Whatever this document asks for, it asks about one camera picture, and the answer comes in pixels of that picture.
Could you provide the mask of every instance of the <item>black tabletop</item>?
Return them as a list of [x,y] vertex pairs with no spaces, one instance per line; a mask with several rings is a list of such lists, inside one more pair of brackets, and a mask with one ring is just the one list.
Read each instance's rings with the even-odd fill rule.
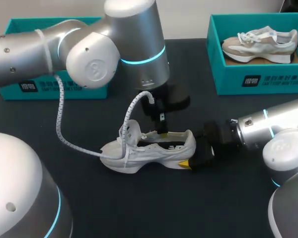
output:
[[[205,42],[166,41],[173,78],[183,80],[191,95],[188,109],[168,115],[170,131],[198,131],[208,120],[238,118],[298,98],[298,94],[217,96]],[[136,94],[118,70],[108,99],[66,101],[64,137],[90,150],[116,140]],[[98,158],[58,140],[57,108],[57,101],[5,102],[0,96],[0,132],[22,139],[37,152],[69,201],[74,238],[273,237],[267,209],[274,188],[261,151],[241,151],[198,173],[158,164],[134,175],[114,173]],[[153,129],[140,105],[132,118],[143,132]]]

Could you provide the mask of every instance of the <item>shoe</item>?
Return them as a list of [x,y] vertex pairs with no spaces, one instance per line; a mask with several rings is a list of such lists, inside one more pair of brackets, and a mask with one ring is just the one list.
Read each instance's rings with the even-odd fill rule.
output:
[[[121,155],[121,131],[122,129],[116,141],[101,148],[103,154],[117,157]],[[142,134],[135,120],[128,122],[126,143],[125,158],[112,160],[100,157],[101,162],[111,170],[126,174],[134,174],[150,162],[158,162],[171,169],[184,169],[178,164],[190,159],[196,149],[196,141],[190,130],[183,133],[169,132],[163,138],[156,131]]]
[[291,63],[298,45],[298,32],[277,32],[266,26],[226,39],[222,50],[227,58],[246,63],[261,57],[275,63]]

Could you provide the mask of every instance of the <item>shoe heel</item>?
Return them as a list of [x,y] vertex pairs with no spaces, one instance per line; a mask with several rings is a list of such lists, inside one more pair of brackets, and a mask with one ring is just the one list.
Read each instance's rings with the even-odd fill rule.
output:
[[164,165],[165,167],[169,168],[169,169],[176,169],[176,170],[185,170],[186,168],[183,168],[181,166],[179,166],[179,163],[183,162],[183,160],[179,160],[179,161],[164,161],[164,162],[160,162],[162,165]]

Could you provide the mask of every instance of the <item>teal shoe box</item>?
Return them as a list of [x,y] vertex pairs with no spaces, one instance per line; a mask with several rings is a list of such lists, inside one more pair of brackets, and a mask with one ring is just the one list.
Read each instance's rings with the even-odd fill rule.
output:
[[[58,18],[18,18],[11,19],[5,31],[6,34],[44,29],[68,19],[77,19],[86,24],[92,24],[101,17],[58,17]],[[57,72],[63,81],[66,99],[105,99],[107,86],[98,89],[85,89],[72,81],[67,71]],[[59,99],[60,89],[53,76],[44,75],[26,80],[0,89],[5,100],[48,100]]]
[[298,93],[298,63],[225,63],[221,41],[265,26],[280,32],[298,31],[298,13],[211,16],[207,51],[218,95]]

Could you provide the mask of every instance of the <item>shoe sole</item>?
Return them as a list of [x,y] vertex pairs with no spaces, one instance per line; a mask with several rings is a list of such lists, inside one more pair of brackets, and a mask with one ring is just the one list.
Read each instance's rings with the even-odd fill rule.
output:
[[223,51],[223,53],[227,58],[240,63],[250,62],[254,58],[264,58],[274,63],[291,63],[295,57],[295,53],[292,53],[291,55],[258,54],[256,56],[237,56],[226,51]]
[[[186,160],[188,160],[188,159],[177,160],[177,161],[163,161],[163,162],[158,162],[158,163],[164,165],[165,167],[167,167],[169,169],[185,170],[185,168],[179,166],[179,163],[186,161]],[[116,171],[116,172],[120,172],[120,173],[124,173],[124,174],[135,174],[146,164],[143,164],[141,166],[136,166],[136,167],[130,167],[130,168],[117,168],[117,167],[108,166],[104,163],[103,163],[103,165],[113,171]]]

